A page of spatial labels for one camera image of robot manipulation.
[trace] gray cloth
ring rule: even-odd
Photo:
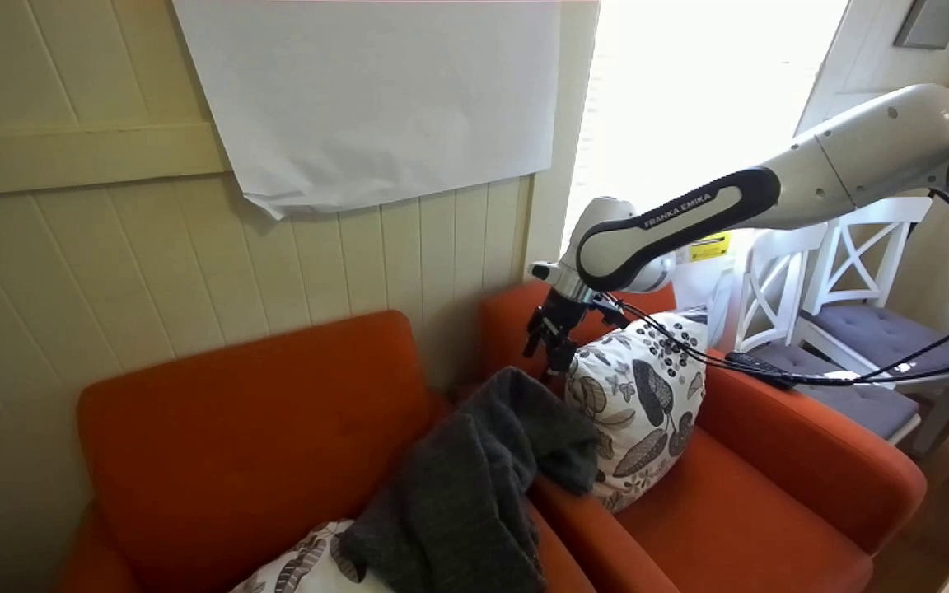
[[[492,376],[423,439],[338,540],[397,593],[544,590],[527,520],[538,470],[572,495],[596,477],[596,427],[518,368]]]

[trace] black and white pillow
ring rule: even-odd
[[[349,572],[336,540],[352,520],[333,520],[310,531],[298,548],[254,569],[232,593],[388,593],[375,572]]]
[[[618,510],[644,496],[686,450],[706,399],[708,331],[654,313],[572,354],[564,399],[601,427],[592,495]]]

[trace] armchair backrest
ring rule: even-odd
[[[804,292],[804,311],[818,315],[826,303],[890,299],[910,226],[927,218],[932,199],[885,199],[829,222],[823,246]]]
[[[228,346],[79,399],[94,510],[144,590],[228,590],[352,518],[445,404],[397,313]]]
[[[727,303],[723,350],[748,354],[763,344],[791,344],[799,313],[807,253],[826,226],[763,229],[752,242],[739,289]]]

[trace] robotic arm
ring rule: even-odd
[[[857,210],[905,187],[949,200],[949,88],[905,85],[864,103],[795,139],[759,169],[731,172],[631,213],[596,199],[549,269],[549,298],[535,313],[527,354],[548,346],[566,368],[570,331],[607,289],[653,289],[670,280],[671,251],[725,226],[804,226]]]

